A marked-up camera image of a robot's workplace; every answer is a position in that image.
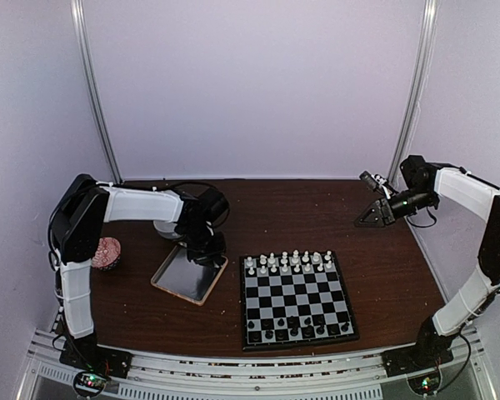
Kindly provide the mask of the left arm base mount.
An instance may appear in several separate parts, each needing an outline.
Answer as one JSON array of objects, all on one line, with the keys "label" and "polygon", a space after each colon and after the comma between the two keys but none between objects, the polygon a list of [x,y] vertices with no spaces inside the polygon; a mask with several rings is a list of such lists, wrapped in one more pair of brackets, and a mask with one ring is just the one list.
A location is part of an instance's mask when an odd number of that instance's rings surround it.
[{"label": "left arm base mount", "polygon": [[133,355],[130,352],[106,347],[97,347],[89,357],[66,343],[59,362],[78,369],[72,378],[72,388],[81,398],[100,395],[115,378],[126,378]]}]

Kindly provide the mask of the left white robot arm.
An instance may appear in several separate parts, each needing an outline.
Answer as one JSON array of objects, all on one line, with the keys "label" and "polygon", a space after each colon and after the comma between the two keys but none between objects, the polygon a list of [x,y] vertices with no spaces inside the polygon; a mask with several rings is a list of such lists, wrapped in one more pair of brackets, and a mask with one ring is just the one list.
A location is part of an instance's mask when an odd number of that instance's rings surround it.
[{"label": "left white robot arm", "polygon": [[69,352],[86,370],[103,363],[103,351],[86,338],[95,333],[91,314],[90,270],[106,223],[150,221],[162,236],[182,248],[187,260],[204,267],[223,265],[226,242],[218,231],[219,218],[229,213],[229,202],[211,184],[194,196],[178,184],[139,188],[100,182],[79,174],[54,208],[47,227],[53,268],[60,276],[61,304]]}]

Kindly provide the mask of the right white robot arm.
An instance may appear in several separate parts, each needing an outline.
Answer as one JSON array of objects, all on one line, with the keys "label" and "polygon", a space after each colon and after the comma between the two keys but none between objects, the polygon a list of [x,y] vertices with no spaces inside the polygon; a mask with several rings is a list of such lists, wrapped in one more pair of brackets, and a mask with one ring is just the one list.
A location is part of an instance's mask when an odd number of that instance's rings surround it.
[{"label": "right white robot arm", "polygon": [[451,163],[429,162],[410,155],[400,164],[404,190],[378,174],[364,171],[359,178],[378,197],[355,219],[358,228],[385,228],[422,210],[450,206],[456,212],[437,229],[440,238],[428,245],[443,247],[443,261],[473,265],[452,298],[428,317],[411,349],[416,367],[427,368],[472,320],[480,317],[500,293],[500,186]]}]

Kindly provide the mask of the black grey chessboard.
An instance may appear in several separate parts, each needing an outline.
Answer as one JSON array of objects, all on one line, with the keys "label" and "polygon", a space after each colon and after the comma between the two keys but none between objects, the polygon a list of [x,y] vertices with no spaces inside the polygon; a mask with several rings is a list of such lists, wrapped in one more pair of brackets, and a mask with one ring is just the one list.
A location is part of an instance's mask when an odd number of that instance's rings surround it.
[{"label": "black grey chessboard", "polygon": [[[332,250],[247,255],[241,268],[242,350],[284,350],[360,338]],[[248,327],[256,321],[254,328]],[[290,329],[297,328],[292,337]]]}]

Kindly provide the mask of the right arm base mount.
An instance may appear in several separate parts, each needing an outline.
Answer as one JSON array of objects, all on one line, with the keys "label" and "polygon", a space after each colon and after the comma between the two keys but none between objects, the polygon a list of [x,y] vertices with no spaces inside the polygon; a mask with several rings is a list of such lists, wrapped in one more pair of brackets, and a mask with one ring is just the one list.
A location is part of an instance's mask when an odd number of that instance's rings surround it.
[{"label": "right arm base mount", "polygon": [[413,357],[414,346],[399,347],[381,354],[382,364],[389,378],[402,376],[408,388],[416,395],[428,397],[435,395],[443,386],[441,366],[453,360],[450,350],[444,350],[435,358],[416,361]]}]

